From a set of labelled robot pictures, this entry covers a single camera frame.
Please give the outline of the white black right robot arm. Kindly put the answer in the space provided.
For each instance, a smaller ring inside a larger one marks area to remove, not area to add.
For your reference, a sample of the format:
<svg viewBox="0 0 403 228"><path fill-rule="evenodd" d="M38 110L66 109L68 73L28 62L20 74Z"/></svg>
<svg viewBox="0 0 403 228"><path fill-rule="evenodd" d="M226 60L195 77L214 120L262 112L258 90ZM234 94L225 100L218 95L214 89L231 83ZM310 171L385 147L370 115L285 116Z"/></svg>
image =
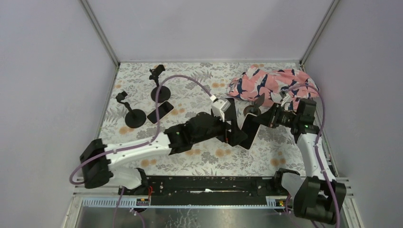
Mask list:
<svg viewBox="0 0 403 228"><path fill-rule="evenodd" d="M250 149L262 125L289 128L301 152L306 176L302 178L297 171L280 168L273 177L273 191L280 196L288 193L287 199L293 199L296 217L338 228L346 186L336 180L326 162L321 138L323 128L314 125L315 111L316 102L302 98L295 112L275 103L262 114L248 113L241 127L248 138L240 146Z"/></svg>

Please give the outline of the black phone stand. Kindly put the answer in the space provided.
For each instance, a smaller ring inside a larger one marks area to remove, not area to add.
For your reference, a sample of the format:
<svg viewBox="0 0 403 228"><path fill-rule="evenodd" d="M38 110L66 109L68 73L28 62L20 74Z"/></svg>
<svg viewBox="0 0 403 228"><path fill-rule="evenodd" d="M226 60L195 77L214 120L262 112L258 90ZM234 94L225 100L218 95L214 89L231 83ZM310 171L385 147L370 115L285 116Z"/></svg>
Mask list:
<svg viewBox="0 0 403 228"><path fill-rule="evenodd" d="M129 128L139 128L144 125L146 121L146 114L143 110L140 109L132 109L128 102L125 102L125 98L127 97L127 92L122 91L116 95L116 101L120 104L123 104L125 108L128 110L128 113L125 116L125 124Z"/></svg>
<svg viewBox="0 0 403 228"><path fill-rule="evenodd" d="M171 97L171 91L166 86L160 85L159 83L159 76L160 74L165 71L165 67L162 64L159 64L154 69L149 70L151 75L149 76L150 80L153 80L156 84L156 87L151 91L151 98L152 100L163 103L167 101Z"/></svg>

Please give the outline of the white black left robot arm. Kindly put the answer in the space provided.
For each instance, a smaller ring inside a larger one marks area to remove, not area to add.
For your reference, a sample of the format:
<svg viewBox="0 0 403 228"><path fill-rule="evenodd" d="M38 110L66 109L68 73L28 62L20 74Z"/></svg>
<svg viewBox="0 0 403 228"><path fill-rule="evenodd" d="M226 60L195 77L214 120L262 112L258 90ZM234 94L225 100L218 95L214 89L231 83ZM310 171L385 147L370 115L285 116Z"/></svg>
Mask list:
<svg viewBox="0 0 403 228"><path fill-rule="evenodd" d="M147 191L145 173L139 168L125 168L126 163L186 152L193 145L212 138L236 146L247 137L238 127L234 99L218 99L211 105L210 113L200 112L153 137L118 144L93 140L79 157L81 184L86 189L95 189L110 182L142 195Z"/></svg>

